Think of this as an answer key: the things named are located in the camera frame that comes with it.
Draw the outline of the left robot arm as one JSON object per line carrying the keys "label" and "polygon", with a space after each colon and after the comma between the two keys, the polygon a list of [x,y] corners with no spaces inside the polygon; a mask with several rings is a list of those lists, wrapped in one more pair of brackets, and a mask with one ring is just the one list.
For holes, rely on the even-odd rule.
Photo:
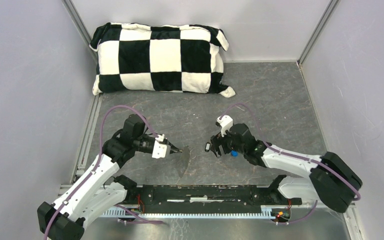
{"label": "left robot arm", "polygon": [[46,240],[79,240],[85,230],[105,211],[124,202],[133,203],[137,190],[116,179],[106,190],[101,186],[118,172],[136,152],[162,159],[181,149],[164,135],[146,134],[145,118],[131,114],[124,125],[102,146],[102,153],[84,174],[53,203],[43,202],[37,209],[39,229]]}

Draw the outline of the black key fob tag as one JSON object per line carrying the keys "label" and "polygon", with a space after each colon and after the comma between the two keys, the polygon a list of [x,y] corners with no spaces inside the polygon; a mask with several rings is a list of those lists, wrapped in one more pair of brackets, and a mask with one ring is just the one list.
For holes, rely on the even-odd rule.
{"label": "black key fob tag", "polygon": [[207,142],[207,143],[205,144],[204,151],[205,151],[205,152],[209,152],[210,150],[211,150],[211,143],[210,143],[210,142]]}

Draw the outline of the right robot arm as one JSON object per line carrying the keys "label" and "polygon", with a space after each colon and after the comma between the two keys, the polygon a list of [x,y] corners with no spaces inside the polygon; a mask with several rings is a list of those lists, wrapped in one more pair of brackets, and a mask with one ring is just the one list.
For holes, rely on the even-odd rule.
{"label": "right robot arm", "polygon": [[308,155],[282,149],[256,139],[244,123],[233,124],[213,135],[204,150],[216,157],[236,152],[252,165],[278,169],[294,175],[284,177],[269,189],[269,199],[282,204],[287,199],[320,201],[331,210],[345,213],[358,198],[363,185],[358,175],[334,152]]}

